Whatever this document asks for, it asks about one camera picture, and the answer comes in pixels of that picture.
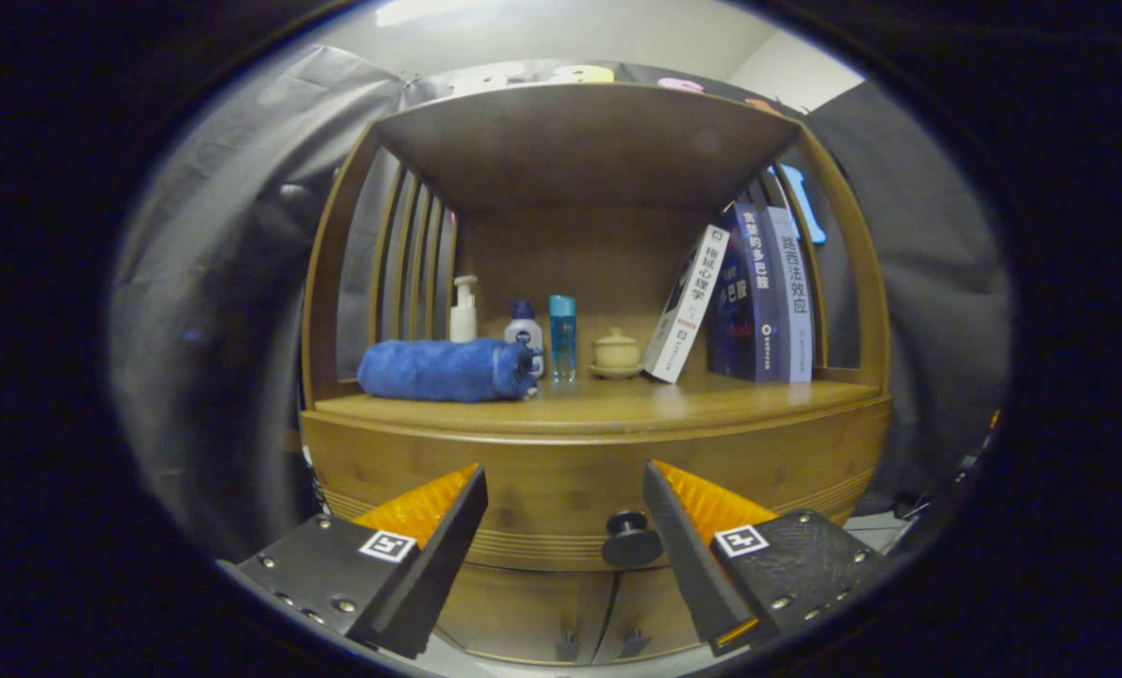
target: cabinet door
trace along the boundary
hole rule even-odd
[[[595,663],[645,659],[698,644],[673,570],[663,567],[619,574],[607,634]]]
[[[499,570],[466,564],[438,626],[466,652],[482,657],[590,663],[614,578],[609,571]]]

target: white book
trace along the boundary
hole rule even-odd
[[[682,373],[727,248],[728,231],[708,226],[673,282],[665,310],[643,352],[643,369],[662,382],[675,383]]]
[[[766,208],[762,218],[767,220],[778,244],[779,278],[783,282],[788,301],[788,331],[790,342],[790,381],[811,382],[811,295],[808,276],[802,267],[802,253],[795,239],[794,220],[783,208]]]

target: white pump bottle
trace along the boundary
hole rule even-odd
[[[478,338],[478,309],[472,296],[472,284],[478,276],[461,275],[456,280],[456,305],[452,306],[448,329],[449,342],[470,342]]]

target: book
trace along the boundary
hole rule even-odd
[[[734,202],[720,214],[729,231],[724,265],[708,309],[708,369],[749,382],[783,382],[785,294],[779,283],[775,245],[761,231],[749,202]]]
[[[708,225],[679,269],[669,291],[665,309],[656,321],[649,347],[643,352],[643,369],[662,382],[675,383],[690,355],[690,345],[707,313],[719,265],[728,246],[728,231]]]
[[[802,253],[795,239],[794,220],[784,208],[760,210],[761,231],[766,244],[772,245],[780,287],[785,297],[785,349],[780,357],[779,372],[783,382],[811,382],[811,300],[809,284],[802,267]]]
[[[730,232],[708,310],[708,369],[751,382],[810,382],[811,301],[783,208],[734,202]]]

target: rolled towel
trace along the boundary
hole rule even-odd
[[[359,387],[406,401],[517,401],[535,386],[532,350],[521,342],[380,342],[364,352]]]

